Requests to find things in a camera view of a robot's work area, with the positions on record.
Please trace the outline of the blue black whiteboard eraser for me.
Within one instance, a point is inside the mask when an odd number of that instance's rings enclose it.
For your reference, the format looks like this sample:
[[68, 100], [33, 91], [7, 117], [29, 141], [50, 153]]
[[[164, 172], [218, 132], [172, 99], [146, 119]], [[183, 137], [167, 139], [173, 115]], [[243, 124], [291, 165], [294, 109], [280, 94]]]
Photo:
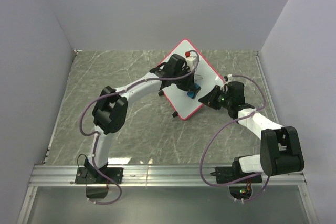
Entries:
[[200, 90], [201, 90], [201, 87], [197, 83], [195, 83], [194, 89], [191, 91], [188, 91], [187, 96], [191, 99], [195, 99]]

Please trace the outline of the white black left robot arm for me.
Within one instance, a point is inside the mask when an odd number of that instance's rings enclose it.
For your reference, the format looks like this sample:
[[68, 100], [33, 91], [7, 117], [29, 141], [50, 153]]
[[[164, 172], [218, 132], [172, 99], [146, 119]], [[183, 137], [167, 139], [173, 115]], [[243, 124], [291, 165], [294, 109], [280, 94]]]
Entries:
[[92, 115], [96, 139], [86, 158], [86, 168], [90, 180], [100, 183], [106, 178], [108, 152], [114, 133], [125, 124], [128, 107], [143, 97], [162, 91], [174, 84], [194, 99], [201, 87], [195, 83], [194, 75], [199, 64], [199, 54], [187, 51], [182, 57], [173, 54], [167, 62], [162, 62], [139, 80], [117, 89], [110, 86], [103, 88], [99, 97], [92, 102]]

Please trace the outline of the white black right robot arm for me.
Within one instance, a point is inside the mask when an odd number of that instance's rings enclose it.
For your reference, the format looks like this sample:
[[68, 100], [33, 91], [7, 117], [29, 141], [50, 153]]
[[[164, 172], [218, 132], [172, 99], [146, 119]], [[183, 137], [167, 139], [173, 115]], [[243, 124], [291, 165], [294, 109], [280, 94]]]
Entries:
[[246, 103], [245, 86], [231, 81], [216, 85], [199, 102], [215, 110], [224, 108], [234, 123], [249, 129], [260, 139], [260, 153], [234, 159], [230, 167], [217, 167], [212, 174], [218, 184], [244, 183], [262, 174], [269, 177], [303, 171], [305, 162], [297, 130], [282, 126], [263, 116]]

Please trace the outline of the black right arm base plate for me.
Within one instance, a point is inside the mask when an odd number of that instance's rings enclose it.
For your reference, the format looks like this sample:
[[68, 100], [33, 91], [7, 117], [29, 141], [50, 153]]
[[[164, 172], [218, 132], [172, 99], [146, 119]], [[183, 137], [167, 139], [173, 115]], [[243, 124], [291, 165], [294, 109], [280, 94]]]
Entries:
[[262, 176], [260, 174], [255, 175], [255, 173], [243, 173], [240, 169], [234, 169], [228, 166], [215, 167], [215, 171], [211, 172], [210, 175], [216, 178], [217, 184], [229, 183], [234, 180], [242, 179], [250, 175], [253, 175], [253, 177], [240, 180], [238, 181], [238, 183], [247, 183], [247, 182], [261, 183], [262, 182]]

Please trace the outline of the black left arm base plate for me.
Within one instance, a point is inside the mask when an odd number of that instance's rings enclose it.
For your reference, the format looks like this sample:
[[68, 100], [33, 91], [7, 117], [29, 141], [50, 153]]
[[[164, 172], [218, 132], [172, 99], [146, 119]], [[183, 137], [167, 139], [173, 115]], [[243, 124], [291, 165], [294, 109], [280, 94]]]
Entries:
[[[123, 178], [123, 168], [116, 167], [116, 168], [107, 168], [103, 173], [114, 180], [117, 184], [122, 183]], [[88, 171], [85, 167], [79, 167], [77, 169], [77, 174], [75, 178], [75, 184], [106, 184], [110, 183], [105, 177], [97, 173], [94, 169], [92, 172]]]

